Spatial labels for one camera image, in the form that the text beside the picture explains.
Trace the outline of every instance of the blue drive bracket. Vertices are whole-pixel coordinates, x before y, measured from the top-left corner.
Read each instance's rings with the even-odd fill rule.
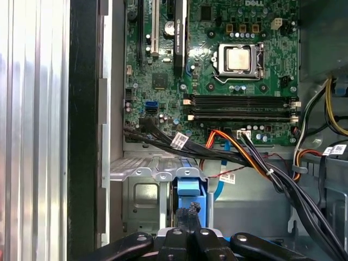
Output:
[[[190,208],[192,202],[201,207],[198,217],[202,227],[206,226],[207,194],[204,186],[197,178],[181,178],[178,180],[179,208]]]

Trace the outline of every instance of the cpu socket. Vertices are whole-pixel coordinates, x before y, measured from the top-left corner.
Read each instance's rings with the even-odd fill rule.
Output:
[[[264,77],[264,44],[255,45],[222,43],[212,57],[217,74],[215,79],[221,83],[228,80],[260,80]]]

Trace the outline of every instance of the zip tie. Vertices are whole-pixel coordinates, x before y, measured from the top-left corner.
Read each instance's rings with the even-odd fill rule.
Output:
[[[269,176],[269,175],[272,175],[273,173],[274,173],[274,170],[273,170],[273,169],[270,169],[270,170],[266,173],[266,175]]]

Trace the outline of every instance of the dell logo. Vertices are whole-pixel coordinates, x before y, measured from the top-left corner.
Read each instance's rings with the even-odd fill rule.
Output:
[[[246,7],[263,7],[263,1],[261,0],[245,0]]]

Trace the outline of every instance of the motherboard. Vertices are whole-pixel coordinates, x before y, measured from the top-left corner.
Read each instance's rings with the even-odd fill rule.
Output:
[[[296,143],[298,4],[127,0],[125,124],[146,134],[150,117],[201,144],[212,129]]]

